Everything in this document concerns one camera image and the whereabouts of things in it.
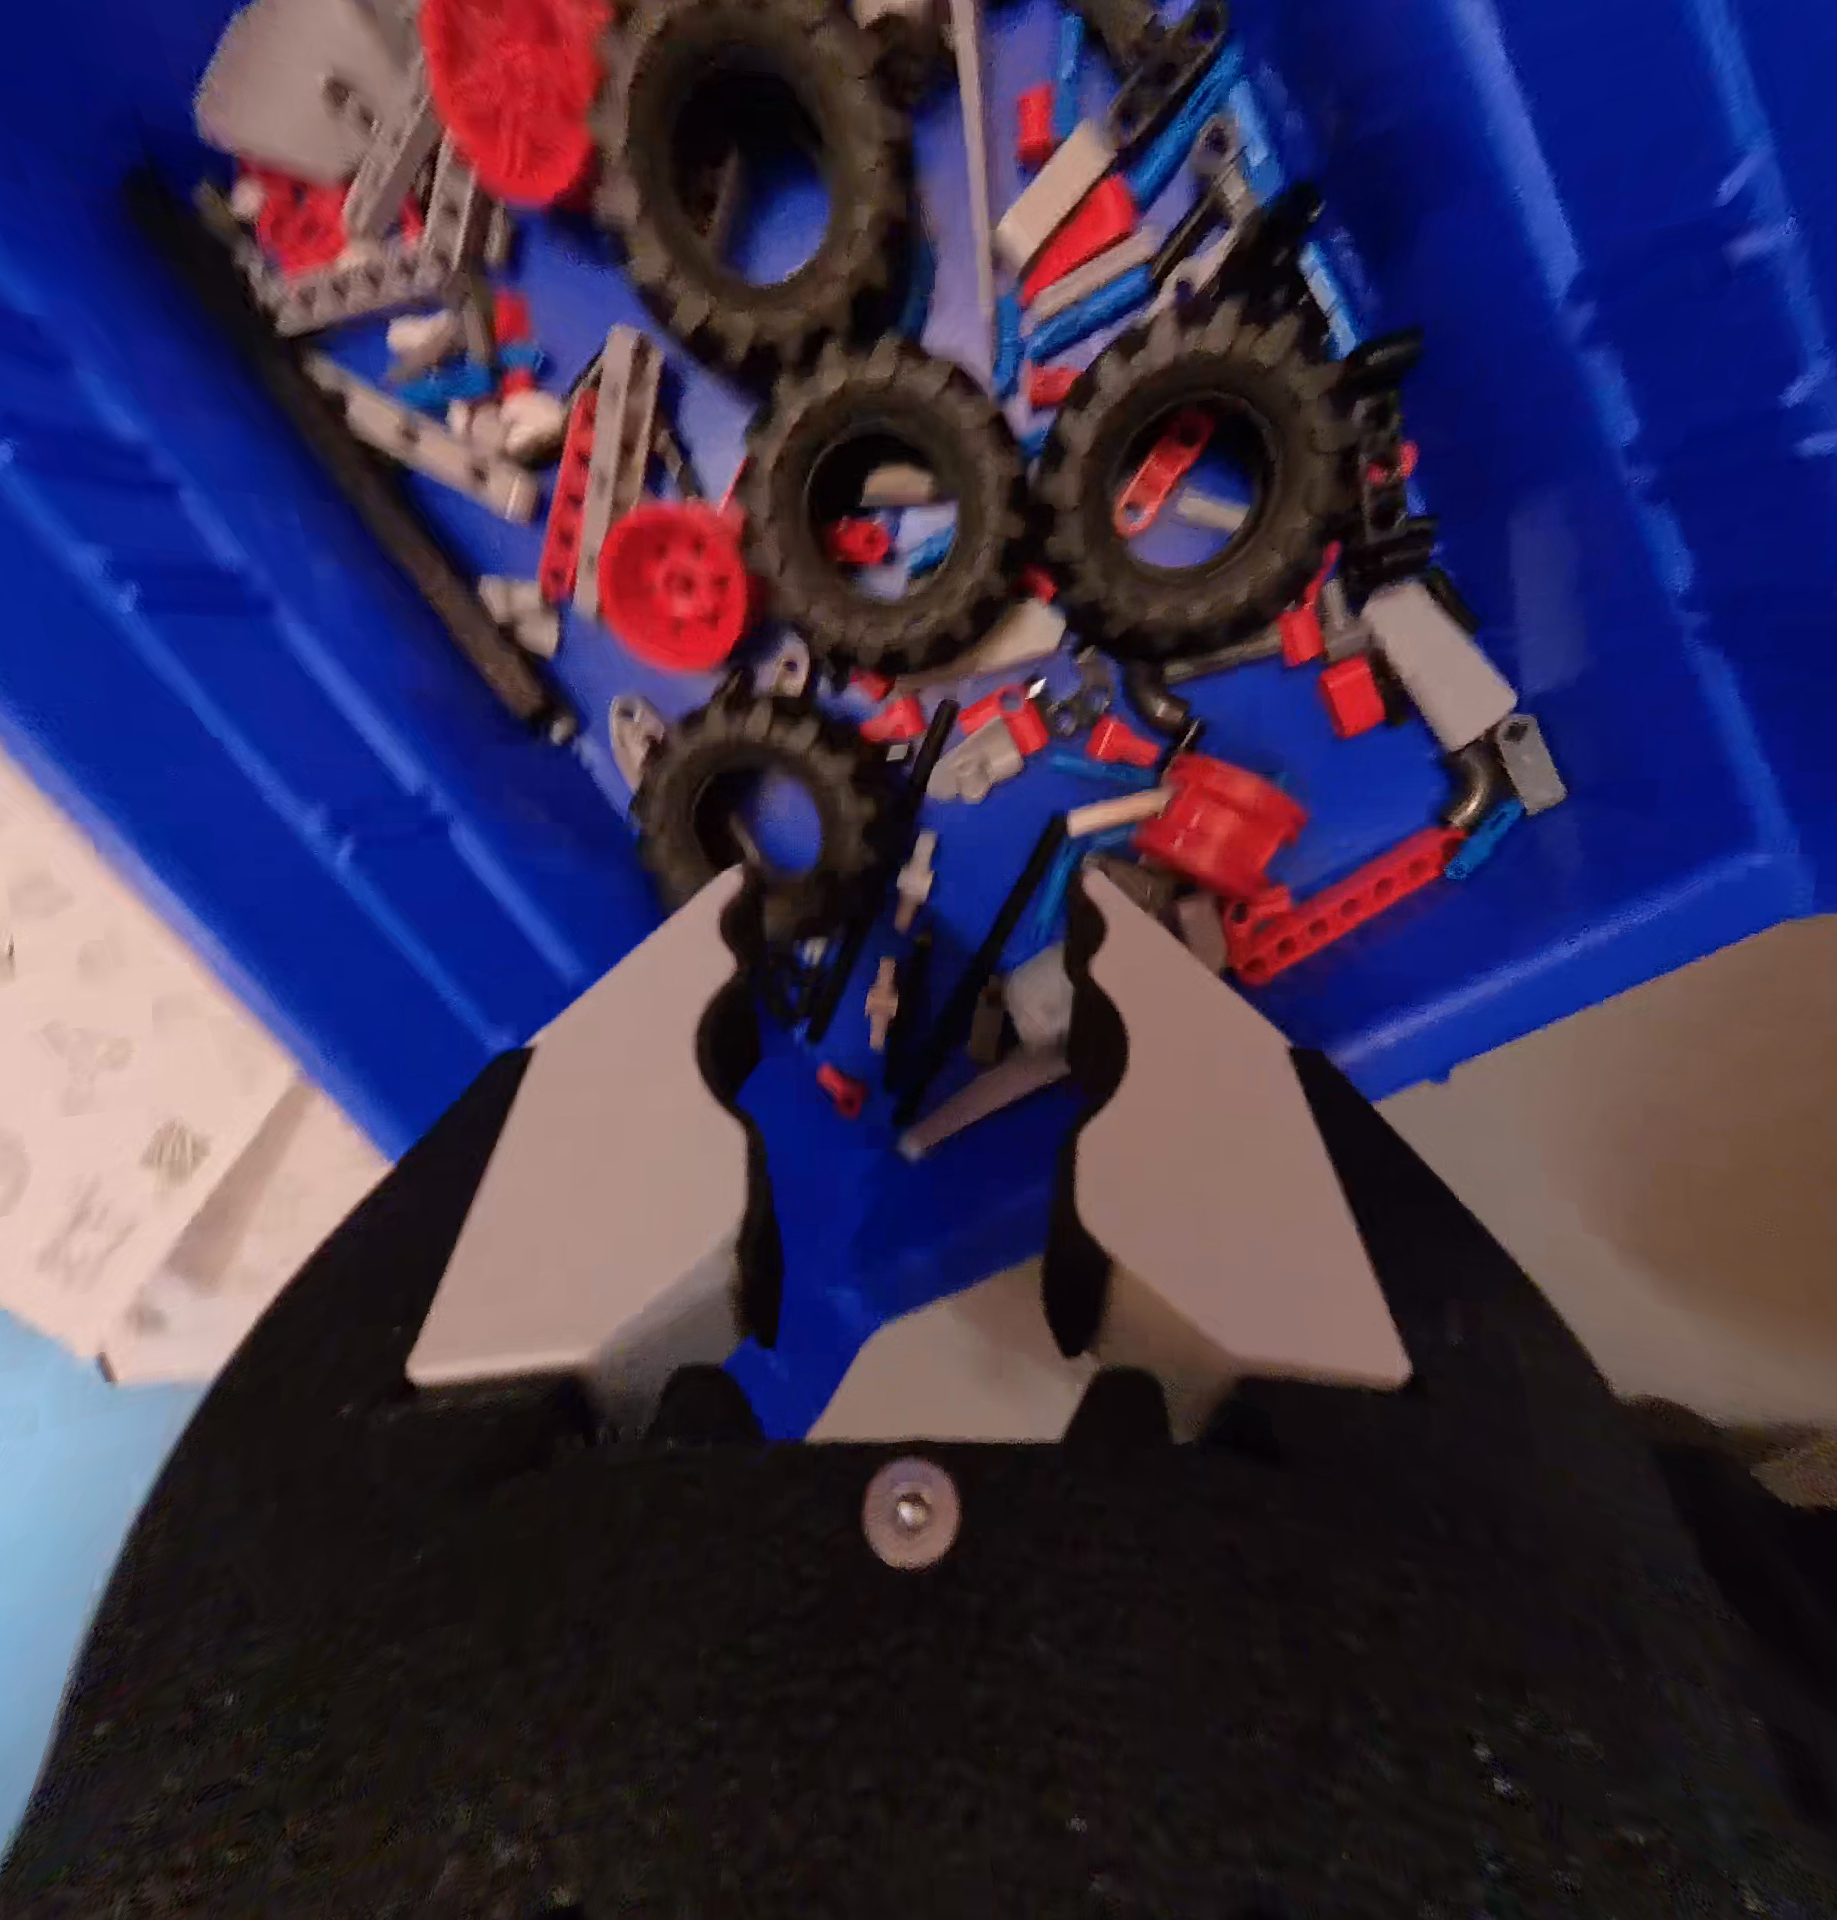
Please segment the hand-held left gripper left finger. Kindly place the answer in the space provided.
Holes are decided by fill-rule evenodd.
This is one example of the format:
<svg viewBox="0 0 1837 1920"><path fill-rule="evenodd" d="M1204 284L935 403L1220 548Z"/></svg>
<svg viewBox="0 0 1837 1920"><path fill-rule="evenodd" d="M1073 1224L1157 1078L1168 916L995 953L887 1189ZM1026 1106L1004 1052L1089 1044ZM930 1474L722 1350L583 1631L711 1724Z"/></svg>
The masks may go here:
<svg viewBox="0 0 1837 1920"><path fill-rule="evenodd" d="M784 1247L761 1130L761 887L714 876L529 1044L409 1350L422 1391L663 1391L770 1347Z"/></svg>

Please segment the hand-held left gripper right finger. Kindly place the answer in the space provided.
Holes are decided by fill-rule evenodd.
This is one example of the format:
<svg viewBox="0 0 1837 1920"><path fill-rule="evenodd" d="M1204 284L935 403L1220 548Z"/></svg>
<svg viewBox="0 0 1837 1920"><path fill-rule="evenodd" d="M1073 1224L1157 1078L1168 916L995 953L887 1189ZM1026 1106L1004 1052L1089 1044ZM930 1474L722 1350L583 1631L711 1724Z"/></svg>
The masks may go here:
<svg viewBox="0 0 1837 1920"><path fill-rule="evenodd" d="M1131 1279L1241 1374L1405 1387L1411 1356L1286 1037L1096 867L1067 891L1063 946L1076 1119L1042 1256L1058 1350L1091 1352Z"/></svg>

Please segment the pile of toy pieces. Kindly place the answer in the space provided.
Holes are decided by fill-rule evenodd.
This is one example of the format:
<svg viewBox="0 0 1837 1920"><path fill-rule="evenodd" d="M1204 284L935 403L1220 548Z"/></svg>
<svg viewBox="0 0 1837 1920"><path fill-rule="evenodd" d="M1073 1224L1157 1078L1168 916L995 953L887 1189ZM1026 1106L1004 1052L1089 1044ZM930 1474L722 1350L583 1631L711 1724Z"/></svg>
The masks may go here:
<svg viewBox="0 0 1837 1920"><path fill-rule="evenodd" d="M598 552L610 527L634 508L641 472L663 420L658 373L649 397L619 399L619 377L590 364L571 392L546 403L542 449L503 449L473 430L445 432L445 399L378 392L349 379L337 357L313 359L327 334L378 330L383 317L453 301L465 330L490 321L490 295L471 289L485 252L516 206L499 202L445 132L434 105L417 37L420 5L113 5L110 24L133 31L125 67L108 88L123 109L113 125L138 137L138 169L125 178L138 226L193 292L217 331L217 364L245 367L262 399L234 403L234 427L195 429L175 444L198 467L217 454L214 504L232 515L251 502L251 482L274 482L268 515L253 530L253 560L280 590L326 582L335 599L301 613L304 652L289 668L327 660L332 644L357 642L363 660L381 638L357 621L356 557L306 544L320 527L306 509L323 504L367 530L370 565L393 565L402 597L417 593L420 635L445 629L453 652L509 716L499 735L564 742L576 713L518 644L492 629L417 502L386 474L386 462L425 467L485 502L485 512L529 522L529 469L562 458L551 522L540 550L546 601L598 613ZM924 111L942 29L928 9L917 17L880 15L867 25L892 103L909 122ZM1246 76L1246 60L1223 25L1223 5L1076 5L1069 52L1084 29L1104 37L1125 84L1101 120L1078 122L1069 139L1046 148L1024 203L991 226L982 160L984 76L978 37L961 40L963 131L952 137L970 167L966 215L943 235L947 259L970 262L982 314L974 340L997 353L991 374L970 373L1002 406L1026 461L1031 557L1013 597L1040 611L1026 575L1042 565L1046 597L1058 590L1043 565L1035 475L1051 424L1078 374L1117 337L1161 313L1198 314L1236 301L1248 319L1300 321L1302 334L1341 367L1343 394L1361 420L1360 509L1334 539L1300 599L1260 637L1198 660L1167 666L1123 661L1127 692L1157 712L1179 679L1215 675L1248 660L1285 654L1286 661L1327 655L1319 679L1334 726L1363 733L1397 702L1433 735L1454 790L1442 823L1382 855L1337 887L1288 905L1270 889L1249 902L1223 902L1228 960L1241 986L1260 990L1308 961L1308 953L1349 939L1386 900L1405 900L1439 872L1460 872L1463 850L1484 842L1489 818L1540 810L1528 777L1505 771L1535 726L1519 716L1522 689L1485 654L1489 638L1433 552L1433 518L1411 502L1411 446L1402 388L1416 362L1411 331L1360 337L1341 351L1349 321L1371 317L1349 287L1351 256L1363 247L1397 254L1412 238L1439 240L1439 211L1482 175L1503 180L1506 149L1482 131L1480 86L1457 75L1451 29L1461 5L1317 5L1315 81L1360 81L1337 105L1337 155L1319 165L1319 184L1347 187L1335 259L1327 252L1327 215L1319 184L1273 174L1244 156L1204 158L1209 184L1157 250L1125 267L1098 259L1131 238L1145 207L1170 190L1194 142L1220 131L1226 95ZM684 193L700 226L734 269L756 282L787 278L819 245L828 193L811 135L794 131L783 105L735 111L700 105L682 132ZM925 350L935 231L922 203L924 162L910 129L910 256L902 308L892 331ZM598 149L580 184L562 202L594 202ZM752 420L780 374L748 388L693 359L644 304L626 275L618 240L585 215L606 250L603 269L585 265L580 284L606 280L619 325L610 344L645 347L649 359L670 344L693 371L748 397ZM1189 565L1234 536L1253 504L1256 478L1238 432L1186 410L1131 454L1119 482L1115 530L1140 560ZM909 461L897 441L848 457L837 472L837 518L826 524L839 569L878 599L917 587L953 541L957 505L930 467ZM898 679L843 668L813 655L813 675L837 681L900 681L978 675L968 650L946 668Z"/></svg>

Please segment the blue storage bin with tag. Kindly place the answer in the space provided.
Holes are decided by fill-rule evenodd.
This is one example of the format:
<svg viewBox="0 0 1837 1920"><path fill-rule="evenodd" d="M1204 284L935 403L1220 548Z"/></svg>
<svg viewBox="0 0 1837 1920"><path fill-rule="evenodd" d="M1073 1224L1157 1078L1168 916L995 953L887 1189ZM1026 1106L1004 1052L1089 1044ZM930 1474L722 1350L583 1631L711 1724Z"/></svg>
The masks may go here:
<svg viewBox="0 0 1837 1920"><path fill-rule="evenodd" d="M1339 344L1411 331L1411 502L1522 689L1537 735L1506 773L1540 810L1489 818L1460 872L1386 900L1260 990L1228 981L1368 1094L1436 1080L1499 1044L1771 926L1837 910L1837 5L1461 5L1457 75L1480 86L1503 180L1482 175L1347 287L1371 317ZM540 550L562 458L529 469L521 524L386 462L450 547L492 629L576 713L502 746L509 716L376 569L367 527L306 509L322 557L356 557L356 641L298 672L301 613L251 533L278 486L214 504L217 454L260 384L217 364L210 314L138 226L138 137L108 75L113 5L0 5L0 744L141 876L157 906L393 1155L479 1071L521 1052L669 914L638 849L645 763L728 689L803 694L857 724L902 790L886 867L831 935L755 970L765 1049L741 1103L763 1127L784 1247L774 1345L730 1374L775 1436L811 1433L869 1334L1022 1256L1043 1224L1071 1081L970 1127L917 1168L894 1137L970 1075L979 981L1066 936L1078 853L1133 855L1182 752L1241 764L1310 815L1272 864L1302 905L1442 823L1433 735L1391 702L1341 735L1330 658L1179 679L1157 712L1071 629L1042 565L976 644L978 675L837 681L780 619L748 619L716 675L633 660L603 619L546 601ZM1155 249L1244 156L1319 184L1337 105L1315 81L1317 5L1223 5L1246 76L1155 215ZM925 351L991 374L970 262L958 84L910 129L935 231ZM1323 187L1335 259L1347 187ZM471 289L327 334L378 392L445 399L445 432L542 449L546 403L590 364L656 417L634 505L728 512L748 397L670 344L619 351L590 202L510 210ZM798 869L819 830L778 777L730 804L741 864Z"/></svg>

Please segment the red toy wheel hub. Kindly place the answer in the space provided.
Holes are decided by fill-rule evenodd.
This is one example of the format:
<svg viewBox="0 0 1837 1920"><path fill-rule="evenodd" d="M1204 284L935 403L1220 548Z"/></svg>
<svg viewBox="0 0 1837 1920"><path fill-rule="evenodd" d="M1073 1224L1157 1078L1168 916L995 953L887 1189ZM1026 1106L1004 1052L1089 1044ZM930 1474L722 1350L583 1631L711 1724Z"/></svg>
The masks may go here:
<svg viewBox="0 0 1837 1920"><path fill-rule="evenodd" d="M613 22L605 2L420 5L437 116L499 202L548 207L587 175Z"/></svg>
<svg viewBox="0 0 1837 1920"><path fill-rule="evenodd" d="M1131 835L1131 850L1223 902L1270 891L1272 864L1306 830L1310 815L1282 787L1200 752L1170 759L1168 801Z"/></svg>
<svg viewBox="0 0 1837 1920"><path fill-rule="evenodd" d="M669 675L722 668L752 606L741 521L704 502L645 502L598 552L598 613L633 658Z"/></svg>

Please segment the black toy tire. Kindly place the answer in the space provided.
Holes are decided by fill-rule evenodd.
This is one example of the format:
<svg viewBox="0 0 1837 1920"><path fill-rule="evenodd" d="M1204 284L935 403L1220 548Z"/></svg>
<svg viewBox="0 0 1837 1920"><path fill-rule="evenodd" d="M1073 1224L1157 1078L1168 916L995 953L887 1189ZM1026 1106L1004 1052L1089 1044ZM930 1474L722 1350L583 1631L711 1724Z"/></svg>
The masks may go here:
<svg viewBox="0 0 1837 1920"><path fill-rule="evenodd" d="M946 560L897 599L853 585L828 554L843 462L897 441L953 502ZM974 650L1012 604L1031 557L1026 461L1002 406L958 362L898 334L828 342L780 377L746 430L735 496L770 611L817 660L889 679Z"/></svg>
<svg viewBox="0 0 1837 1920"><path fill-rule="evenodd" d="M637 5L598 89L594 220L644 304L697 362L756 388L823 344L892 331L910 256L910 122L876 45L841 5ZM682 132L700 105L783 105L828 193L819 245L756 282L714 252L685 206Z"/></svg>
<svg viewBox="0 0 1837 1920"><path fill-rule="evenodd" d="M807 694L728 689L667 731L634 796L658 902L677 912L741 864L730 804L763 777L798 787L819 830L811 865L758 861L763 939L830 936L889 859L902 787L857 724Z"/></svg>
<svg viewBox="0 0 1837 1920"><path fill-rule="evenodd" d="M1300 321L1228 300L1167 310L1104 347L1057 411L1035 475L1042 554L1076 637L1167 666L1260 637L1310 587L1360 509L1361 420L1341 367ZM1186 411L1238 432L1256 478L1241 530L1209 560L1140 560L1115 530L1131 454Z"/></svg>

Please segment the crumpled white printed paper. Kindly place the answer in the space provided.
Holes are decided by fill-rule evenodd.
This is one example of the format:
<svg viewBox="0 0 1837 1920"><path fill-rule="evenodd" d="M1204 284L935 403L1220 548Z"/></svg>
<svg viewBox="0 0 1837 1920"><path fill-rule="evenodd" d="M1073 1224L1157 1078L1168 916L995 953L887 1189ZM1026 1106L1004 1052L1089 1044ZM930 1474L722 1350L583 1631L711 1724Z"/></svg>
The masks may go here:
<svg viewBox="0 0 1837 1920"><path fill-rule="evenodd" d="M0 749L0 1309L210 1380L386 1156Z"/></svg>

